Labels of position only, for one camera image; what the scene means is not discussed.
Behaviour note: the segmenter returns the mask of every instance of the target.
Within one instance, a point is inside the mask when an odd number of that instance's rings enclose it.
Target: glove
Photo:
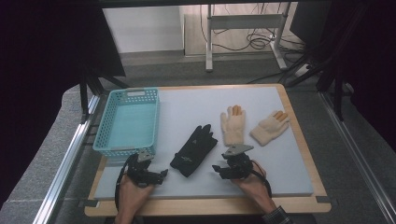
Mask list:
[[[210,127],[210,124],[206,124],[204,128],[201,125],[198,126],[171,161],[171,166],[178,169],[184,176],[189,177],[207,153],[218,143],[218,140],[212,137]]]
[[[228,118],[221,113],[221,129],[224,132],[224,145],[244,144],[245,110],[240,105],[228,107]]]
[[[279,137],[289,127],[289,117],[282,111],[274,111],[266,119],[259,122],[250,135],[263,147],[271,140]]]

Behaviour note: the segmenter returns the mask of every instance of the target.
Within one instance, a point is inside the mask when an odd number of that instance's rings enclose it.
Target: white board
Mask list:
[[[221,153],[224,146],[220,114],[230,105],[241,105],[246,111],[245,144],[254,146],[247,152],[252,160],[267,171],[274,196],[307,196],[313,193],[311,181],[291,128],[261,147],[250,135],[260,120],[284,107],[275,87],[200,89],[160,91],[160,119],[157,152],[151,172],[169,169],[162,185],[156,187],[153,198],[218,198],[242,195],[229,180],[223,180],[212,165],[227,167]],[[218,144],[209,152],[198,169],[188,178],[170,166],[174,158],[198,125],[212,125]],[[114,198],[114,188],[120,166],[108,165],[95,193],[96,199]]]

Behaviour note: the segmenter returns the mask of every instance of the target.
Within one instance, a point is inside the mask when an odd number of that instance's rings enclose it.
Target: table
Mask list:
[[[285,111],[290,115],[290,127],[296,138],[296,142],[304,165],[311,179],[314,193],[304,197],[281,197],[274,198],[276,205],[281,205],[289,213],[320,213],[329,212],[330,201],[327,199],[326,190],[320,180],[318,170],[304,140],[304,135],[294,115],[290,100],[282,85],[227,85],[227,86],[200,86],[200,87],[160,87],[165,90],[186,89],[227,89],[227,88],[259,88],[276,87]],[[96,187],[106,165],[106,158],[102,158],[96,177],[92,184],[89,200],[93,196]],[[95,207],[86,206],[85,213],[90,217],[114,217],[117,214],[114,201],[99,201]],[[138,216],[187,216],[187,215],[252,215],[260,214],[261,211],[246,197],[235,198],[210,198],[210,199],[149,199],[137,213]]]

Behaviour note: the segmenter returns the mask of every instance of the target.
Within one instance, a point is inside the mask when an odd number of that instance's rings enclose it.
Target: basket handle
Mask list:
[[[145,89],[128,88],[125,89],[125,94],[128,96],[144,96],[146,95]]]
[[[110,151],[131,151],[134,147],[112,147]]]

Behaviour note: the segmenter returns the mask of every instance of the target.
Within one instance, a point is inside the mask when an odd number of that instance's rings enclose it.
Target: black glove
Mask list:
[[[171,166],[178,169],[184,176],[189,177],[207,153],[218,143],[218,140],[212,137],[210,127],[210,124],[206,124],[204,128],[201,125],[198,126],[171,161]]]

